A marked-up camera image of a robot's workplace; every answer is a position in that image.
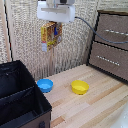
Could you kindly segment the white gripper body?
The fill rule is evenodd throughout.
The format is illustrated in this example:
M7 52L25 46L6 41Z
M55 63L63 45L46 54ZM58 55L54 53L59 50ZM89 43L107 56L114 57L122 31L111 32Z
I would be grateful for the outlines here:
M37 17L42 20L70 23L75 18L75 0L39 0Z

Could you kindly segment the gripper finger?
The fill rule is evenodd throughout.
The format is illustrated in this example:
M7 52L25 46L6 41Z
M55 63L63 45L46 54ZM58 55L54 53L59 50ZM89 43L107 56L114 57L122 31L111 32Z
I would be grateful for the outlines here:
M57 32L58 34L62 34L62 23L59 23L57 26Z
M47 52L47 43L44 41L42 44L42 51Z

